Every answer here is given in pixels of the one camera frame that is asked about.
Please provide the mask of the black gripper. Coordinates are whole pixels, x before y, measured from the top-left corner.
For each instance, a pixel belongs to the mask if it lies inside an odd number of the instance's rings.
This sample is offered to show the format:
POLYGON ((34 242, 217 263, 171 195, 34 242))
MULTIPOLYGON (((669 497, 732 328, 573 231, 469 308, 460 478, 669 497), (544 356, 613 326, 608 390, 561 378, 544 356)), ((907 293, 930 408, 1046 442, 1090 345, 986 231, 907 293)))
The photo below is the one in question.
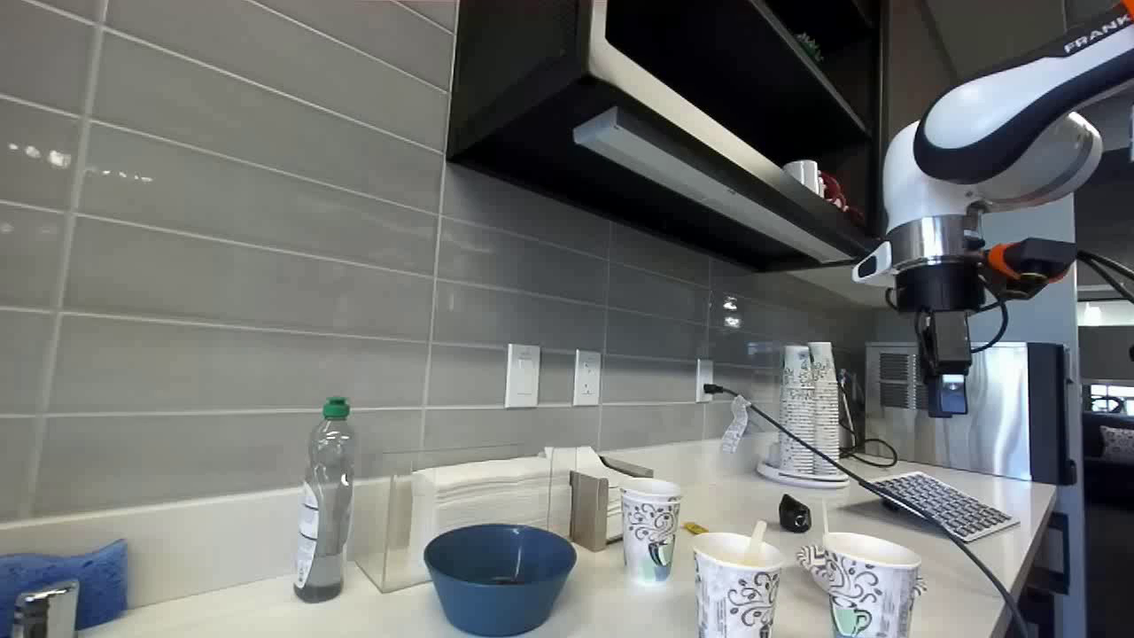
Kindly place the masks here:
POLYGON ((968 314, 981 304, 969 263, 939 263, 897 278, 897 308, 913 314, 923 410, 958 417, 968 410, 969 332, 968 314))

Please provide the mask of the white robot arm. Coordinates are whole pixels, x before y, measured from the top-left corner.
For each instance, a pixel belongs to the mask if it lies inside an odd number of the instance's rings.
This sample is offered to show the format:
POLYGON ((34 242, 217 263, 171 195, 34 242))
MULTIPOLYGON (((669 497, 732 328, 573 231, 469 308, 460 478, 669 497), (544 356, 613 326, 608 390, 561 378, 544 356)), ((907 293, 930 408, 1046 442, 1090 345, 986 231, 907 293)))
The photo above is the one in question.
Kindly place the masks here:
POLYGON ((1032 210, 1075 195, 1101 162, 1105 138, 1085 116, 1134 80, 1130 0, 943 91, 901 126, 881 159, 881 242, 851 270, 913 320, 917 373, 930 417, 968 410, 978 347, 968 320, 986 304, 1033 298, 1081 247, 1071 242, 978 239, 981 213, 1032 210))

